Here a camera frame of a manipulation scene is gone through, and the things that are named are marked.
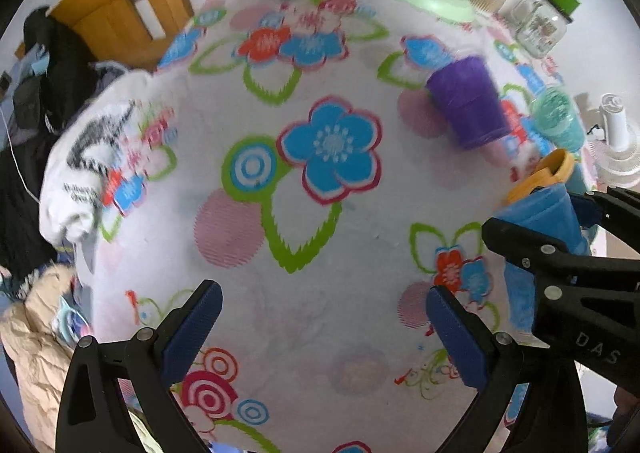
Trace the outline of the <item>white printed t-shirt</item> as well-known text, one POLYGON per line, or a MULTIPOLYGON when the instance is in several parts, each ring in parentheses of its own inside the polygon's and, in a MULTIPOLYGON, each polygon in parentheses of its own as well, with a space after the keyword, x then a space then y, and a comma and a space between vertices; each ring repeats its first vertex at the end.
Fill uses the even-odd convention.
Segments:
POLYGON ((117 143, 149 96, 152 81, 145 70, 122 75, 54 144, 39 194, 39 231, 50 244, 78 243, 92 232, 117 143))

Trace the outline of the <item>floral tablecloth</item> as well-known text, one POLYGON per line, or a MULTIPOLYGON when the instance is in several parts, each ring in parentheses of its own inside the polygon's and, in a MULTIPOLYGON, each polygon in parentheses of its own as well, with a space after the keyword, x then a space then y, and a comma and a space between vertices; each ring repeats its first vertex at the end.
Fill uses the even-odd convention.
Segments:
POLYGON ((424 312, 444 285, 493 331, 503 261, 480 227, 550 143, 562 79, 504 23, 401 0, 208 0, 119 138, 81 272, 101 341, 216 281, 224 306, 180 407, 256 452, 433 452, 472 399, 424 312), (462 148, 426 89, 483 57, 511 132, 462 148))

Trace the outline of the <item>turquoise glitter plastic cup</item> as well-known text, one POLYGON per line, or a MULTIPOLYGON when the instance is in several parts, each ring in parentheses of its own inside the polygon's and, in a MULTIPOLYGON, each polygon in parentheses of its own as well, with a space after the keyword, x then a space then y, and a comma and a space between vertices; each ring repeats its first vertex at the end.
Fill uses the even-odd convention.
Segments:
POLYGON ((548 87, 530 106, 535 129, 556 147, 577 154, 586 142, 573 99, 559 87, 548 87))

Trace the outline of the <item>beige padded jacket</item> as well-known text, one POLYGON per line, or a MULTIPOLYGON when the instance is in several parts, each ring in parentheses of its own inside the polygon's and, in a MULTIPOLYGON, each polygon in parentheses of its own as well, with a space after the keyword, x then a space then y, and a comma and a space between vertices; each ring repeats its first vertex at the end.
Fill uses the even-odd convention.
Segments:
POLYGON ((1 313, 1 341, 15 365, 23 415, 39 452, 55 448, 58 408, 72 348, 54 331, 54 318, 76 270, 55 263, 27 277, 1 313))

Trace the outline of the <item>glass jar green lid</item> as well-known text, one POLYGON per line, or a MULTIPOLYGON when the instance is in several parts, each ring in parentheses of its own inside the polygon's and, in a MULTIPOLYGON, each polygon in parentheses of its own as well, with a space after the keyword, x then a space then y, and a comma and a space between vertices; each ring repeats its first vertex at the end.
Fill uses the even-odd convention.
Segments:
POLYGON ((535 58, 545 57, 564 37, 579 0, 520 0, 510 11, 515 39, 535 58))

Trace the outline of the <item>black clothes pile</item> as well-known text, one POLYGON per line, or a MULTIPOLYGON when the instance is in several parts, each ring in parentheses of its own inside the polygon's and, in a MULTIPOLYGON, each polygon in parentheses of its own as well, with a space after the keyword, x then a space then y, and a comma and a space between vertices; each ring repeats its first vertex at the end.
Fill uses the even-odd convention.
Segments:
POLYGON ((38 196, 50 150, 89 102, 129 68, 100 61, 47 8, 24 21, 26 54, 1 102, 1 268, 21 281, 52 261, 39 233, 38 196))

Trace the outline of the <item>purple plastic cup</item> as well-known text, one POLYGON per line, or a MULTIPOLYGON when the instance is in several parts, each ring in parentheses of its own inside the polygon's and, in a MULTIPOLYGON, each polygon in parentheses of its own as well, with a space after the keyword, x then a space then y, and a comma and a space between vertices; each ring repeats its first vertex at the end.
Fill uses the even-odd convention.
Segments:
POLYGON ((426 89, 465 150, 511 132, 483 57, 470 55, 436 70, 428 78, 426 89))

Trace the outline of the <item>white floor fan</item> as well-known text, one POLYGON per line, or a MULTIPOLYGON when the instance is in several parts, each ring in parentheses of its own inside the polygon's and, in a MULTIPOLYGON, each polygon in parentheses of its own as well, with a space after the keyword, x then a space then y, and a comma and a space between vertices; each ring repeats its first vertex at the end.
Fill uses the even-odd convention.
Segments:
POLYGON ((588 130, 588 150, 606 186, 639 184, 639 125, 628 115, 619 95, 601 96, 599 120, 588 130))

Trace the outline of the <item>orange plastic cup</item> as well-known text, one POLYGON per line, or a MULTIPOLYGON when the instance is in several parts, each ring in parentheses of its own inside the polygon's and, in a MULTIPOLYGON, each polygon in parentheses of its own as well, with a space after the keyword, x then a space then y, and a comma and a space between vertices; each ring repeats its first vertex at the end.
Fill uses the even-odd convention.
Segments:
POLYGON ((538 187, 547 187, 556 183, 556 176, 548 168, 535 171, 526 179, 511 188, 503 199, 503 205, 509 206, 532 194, 538 187))

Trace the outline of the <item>dark teal cup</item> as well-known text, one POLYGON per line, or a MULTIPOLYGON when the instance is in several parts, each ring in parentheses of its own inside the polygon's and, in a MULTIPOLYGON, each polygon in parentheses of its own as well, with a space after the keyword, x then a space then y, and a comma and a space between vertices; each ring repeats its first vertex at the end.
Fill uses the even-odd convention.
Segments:
POLYGON ((584 195, 592 190, 592 180, 586 180, 582 173, 582 166, 576 157, 564 150, 557 148, 538 162, 535 171, 547 169, 550 176, 556 182, 565 184, 568 193, 584 195))

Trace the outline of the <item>blue plastic cup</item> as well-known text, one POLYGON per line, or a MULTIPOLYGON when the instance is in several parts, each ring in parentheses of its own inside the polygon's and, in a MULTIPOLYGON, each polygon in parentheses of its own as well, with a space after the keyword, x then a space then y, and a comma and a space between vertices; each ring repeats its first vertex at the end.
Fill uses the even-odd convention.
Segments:
MULTIPOLYGON (((563 183, 540 188, 499 210, 495 217, 562 241, 574 255, 589 255, 570 194, 563 183)), ((534 276, 506 262, 504 266, 510 323, 521 334, 529 334, 534 323, 534 276)))

